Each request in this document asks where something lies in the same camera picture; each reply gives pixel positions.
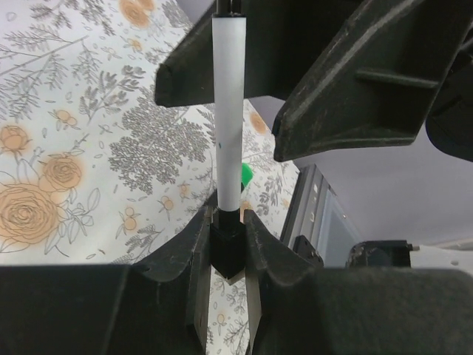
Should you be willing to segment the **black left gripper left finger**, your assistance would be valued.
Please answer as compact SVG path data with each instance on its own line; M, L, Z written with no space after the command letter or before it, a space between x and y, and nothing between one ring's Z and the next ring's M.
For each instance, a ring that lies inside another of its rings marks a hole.
M3 354L204 354L211 211L135 264L1 268Z

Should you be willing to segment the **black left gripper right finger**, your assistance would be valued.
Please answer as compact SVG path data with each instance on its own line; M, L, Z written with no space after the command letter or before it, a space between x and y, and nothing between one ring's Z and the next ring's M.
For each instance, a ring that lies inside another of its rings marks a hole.
M454 269L320 268L247 210L251 354L470 354L472 277Z

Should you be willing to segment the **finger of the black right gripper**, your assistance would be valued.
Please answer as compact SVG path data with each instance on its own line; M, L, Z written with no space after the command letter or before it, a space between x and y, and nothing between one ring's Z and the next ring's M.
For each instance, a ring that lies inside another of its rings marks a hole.
M354 1L215 1L159 66L154 101L286 100L354 10Z

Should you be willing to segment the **green capped black highlighter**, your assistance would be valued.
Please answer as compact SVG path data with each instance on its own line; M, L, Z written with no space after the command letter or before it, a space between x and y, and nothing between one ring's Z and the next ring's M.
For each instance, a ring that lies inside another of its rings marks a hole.
M243 192L253 179L253 171L247 163L242 163L241 192Z

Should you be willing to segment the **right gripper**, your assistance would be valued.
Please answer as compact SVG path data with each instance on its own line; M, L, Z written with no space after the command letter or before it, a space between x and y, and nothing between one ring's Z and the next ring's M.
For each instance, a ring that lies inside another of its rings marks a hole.
M471 25L470 1L362 2L278 112L275 160L407 146L429 114L431 143L471 162Z

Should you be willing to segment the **black capped white pen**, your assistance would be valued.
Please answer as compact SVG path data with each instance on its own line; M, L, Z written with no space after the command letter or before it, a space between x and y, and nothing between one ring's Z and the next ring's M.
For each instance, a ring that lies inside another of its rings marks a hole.
M246 17L242 2L217 1L212 16L217 210L211 225L211 263L227 280L245 267L240 223Z

